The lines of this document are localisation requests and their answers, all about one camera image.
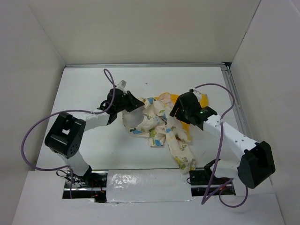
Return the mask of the yellow and cream baby jacket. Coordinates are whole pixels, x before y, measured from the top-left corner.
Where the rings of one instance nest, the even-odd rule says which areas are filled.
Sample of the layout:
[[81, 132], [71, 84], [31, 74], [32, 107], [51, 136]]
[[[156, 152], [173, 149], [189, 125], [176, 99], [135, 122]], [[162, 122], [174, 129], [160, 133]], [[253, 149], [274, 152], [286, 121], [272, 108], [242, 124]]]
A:
[[146, 138], [150, 147], [167, 145], [182, 173], [196, 168], [196, 159], [189, 144], [190, 125], [171, 117], [170, 112], [179, 96], [169, 92], [158, 97], [139, 98], [144, 103], [132, 112], [122, 111], [122, 123], [129, 134]]

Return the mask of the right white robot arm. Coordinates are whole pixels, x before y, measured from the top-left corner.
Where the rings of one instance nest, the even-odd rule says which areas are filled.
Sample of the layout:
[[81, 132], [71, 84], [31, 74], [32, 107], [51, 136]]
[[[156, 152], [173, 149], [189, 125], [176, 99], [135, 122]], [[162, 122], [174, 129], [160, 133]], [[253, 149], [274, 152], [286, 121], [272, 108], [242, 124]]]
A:
[[215, 137], [220, 137], [223, 132], [223, 143], [240, 161], [237, 175], [246, 187], [256, 188], [275, 172], [271, 146], [267, 142], [257, 142], [243, 135], [228, 123], [223, 122], [221, 116], [212, 108], [208, 106], [202, 108], [192, 90], [177, 98], [170, 116], [197, 126]]

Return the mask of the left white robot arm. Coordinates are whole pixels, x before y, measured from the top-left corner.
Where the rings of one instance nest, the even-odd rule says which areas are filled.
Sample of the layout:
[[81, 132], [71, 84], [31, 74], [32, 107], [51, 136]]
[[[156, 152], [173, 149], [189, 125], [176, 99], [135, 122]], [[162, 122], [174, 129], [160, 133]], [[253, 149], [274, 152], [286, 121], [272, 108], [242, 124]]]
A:
[[94, 113], [73, 116], [61, 112], [46, 135], [45, 145], [72, 169], [76, 182], [87, 187], [91, 185], [94, 177], [91, 166], [79, 152], [84, 132], [110, 125], [120, 112], [125, 115], [125, 124], [128, 127], [137, 127], [144, 119], [143, 109], [144, 103], [130, 91], [111, 89], [107, 99]]

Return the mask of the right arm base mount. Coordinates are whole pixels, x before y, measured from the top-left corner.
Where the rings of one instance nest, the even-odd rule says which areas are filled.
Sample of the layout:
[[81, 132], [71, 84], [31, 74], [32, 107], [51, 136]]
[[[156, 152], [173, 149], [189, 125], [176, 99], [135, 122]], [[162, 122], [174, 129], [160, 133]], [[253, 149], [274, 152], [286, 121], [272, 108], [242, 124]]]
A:
[[[186, 181], [191, 186], [191, 195], [193, 197], [204, 195], [212, 174], [212, 169], [210, 167], [213, 166], [213, 162], [214, 160], [209, 162], [205, 167], [196, 168], [189, 172], [189, 177]], [[208, 194], [226, 183], [228, 180], [229, 178], [227, 177], [217, 178], [214, 176]], [[220, 192], [222, 192], [221, 195], [235, 195], [233, 183], [228, 183], [226, 186], [220, 188], [214, 195], [219, 195]]]

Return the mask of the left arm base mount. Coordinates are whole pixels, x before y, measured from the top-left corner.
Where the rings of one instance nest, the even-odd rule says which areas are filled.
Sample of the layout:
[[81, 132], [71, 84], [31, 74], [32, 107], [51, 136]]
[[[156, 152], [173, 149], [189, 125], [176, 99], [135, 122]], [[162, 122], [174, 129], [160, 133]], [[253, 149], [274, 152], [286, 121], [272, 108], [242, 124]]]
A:
[[91, 181], [86, 184], [75, 175], [71, 182], [70, 171], [58, 170], [56, 175], [64, 179], [62, 199], [91, 199], [96, 203], [105, 203], [108, 171], [92, 171]]

